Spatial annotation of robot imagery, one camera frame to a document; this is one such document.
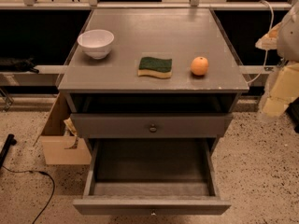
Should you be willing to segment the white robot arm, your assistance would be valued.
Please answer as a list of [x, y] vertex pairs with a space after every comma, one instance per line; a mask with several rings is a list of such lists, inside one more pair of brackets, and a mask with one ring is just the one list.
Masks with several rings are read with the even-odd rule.
[[278, 71], [262, 112], [269, 117], [279, 117], [299, 97], [299, 3], [296, 3], [282, 21], [258, 39], [255, 47], [275, 49], [287, 64]]

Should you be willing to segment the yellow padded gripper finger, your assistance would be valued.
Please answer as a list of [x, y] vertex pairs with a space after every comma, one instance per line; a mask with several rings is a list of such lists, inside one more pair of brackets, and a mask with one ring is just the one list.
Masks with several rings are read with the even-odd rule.
[[278, 42], [278, 30], [281, 23], [279, 22], [274, 27], [272, 27], [265, 35], [258, 39], [255, 43], [257, 49], [271, 50], [277, 48]]
[[269, 117], [281, 116], [299, 97], [299, 63], [288, 63], [278, 71], [278, 77], [263, 105]]

